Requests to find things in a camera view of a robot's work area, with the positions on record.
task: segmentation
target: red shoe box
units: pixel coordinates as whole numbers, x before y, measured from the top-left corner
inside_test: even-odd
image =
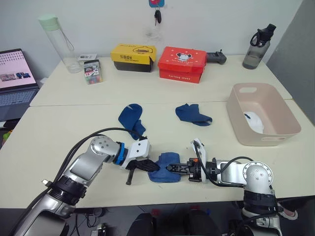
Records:
[[[205,51],[165,47],[157,65],[161,78],[198,84],[206,63]]]

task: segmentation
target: beige plastic basket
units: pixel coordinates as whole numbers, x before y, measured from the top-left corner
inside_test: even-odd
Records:
[[[244,112],[255,112],[261,119],[263,133],[249,126]],[[238,141],[247,146],[276,146],[299,133],[301,126],[278,91],[269,84],[235,84],[227,102]]]

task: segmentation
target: black bottle lid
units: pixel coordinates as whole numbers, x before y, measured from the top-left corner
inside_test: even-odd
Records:
[[[274,35],[274,30],[276,29],[276,26],[273,24],[269,24],[267,28],[264,29],[257,29],[257,33],[254,34],[254,36],[251,39],[251,45],[252,46],[257,46],[260,41],[269,41],[271,37]],[[252,40],[257,37],[257,41],[255,44],[253,44]]]

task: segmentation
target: blue ring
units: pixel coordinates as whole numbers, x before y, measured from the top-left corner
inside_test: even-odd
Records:
[[[119,156],[118,156],[117,161],[115,163],[116,165],[119,165],[122,162],[122,160],[124,159],[124,150],[125,150],[125,144],[122,143],[122,147],[120,149]]]

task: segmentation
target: laptop keyboard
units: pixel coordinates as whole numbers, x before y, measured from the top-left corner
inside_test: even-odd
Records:
[[[30,102],[35,90],[0,95],[0,107]]]

